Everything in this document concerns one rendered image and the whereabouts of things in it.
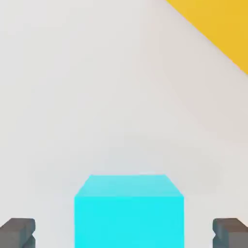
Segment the large yellow box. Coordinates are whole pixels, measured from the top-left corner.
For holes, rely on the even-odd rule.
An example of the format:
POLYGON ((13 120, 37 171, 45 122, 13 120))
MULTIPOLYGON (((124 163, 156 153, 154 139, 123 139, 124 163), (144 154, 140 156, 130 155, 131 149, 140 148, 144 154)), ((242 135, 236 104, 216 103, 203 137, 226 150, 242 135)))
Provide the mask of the large yellow box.
POLYGON ((248 74, 248 0, 167 0, 248 74))

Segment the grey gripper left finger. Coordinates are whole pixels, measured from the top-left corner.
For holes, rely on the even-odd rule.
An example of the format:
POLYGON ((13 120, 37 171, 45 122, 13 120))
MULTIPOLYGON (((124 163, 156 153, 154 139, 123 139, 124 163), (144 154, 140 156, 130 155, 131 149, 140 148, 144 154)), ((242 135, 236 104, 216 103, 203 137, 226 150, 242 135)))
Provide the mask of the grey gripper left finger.
POLYGON ((35 248, 35 220, 11 218, 0 227, 0 248, 35 248))

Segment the small cyan cube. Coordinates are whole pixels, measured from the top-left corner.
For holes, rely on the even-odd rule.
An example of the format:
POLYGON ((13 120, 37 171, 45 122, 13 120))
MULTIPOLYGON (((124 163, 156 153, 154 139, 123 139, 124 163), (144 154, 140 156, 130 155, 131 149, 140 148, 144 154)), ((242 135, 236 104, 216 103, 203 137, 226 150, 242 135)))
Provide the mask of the small cyan cube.
POLYGON ((184 197, 165 175, 92 175, 74 227, 75 248, 184 248, 184 197))

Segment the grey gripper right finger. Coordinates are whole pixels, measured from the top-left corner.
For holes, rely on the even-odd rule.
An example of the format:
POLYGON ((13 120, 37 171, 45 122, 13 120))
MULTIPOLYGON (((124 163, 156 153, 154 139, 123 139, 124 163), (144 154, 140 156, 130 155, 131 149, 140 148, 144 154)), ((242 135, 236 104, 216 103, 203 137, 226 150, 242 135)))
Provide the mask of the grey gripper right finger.
POLYGON ((248 227, 237 218, 215 218, 213 231, 213 248, 248 248, 248 227))

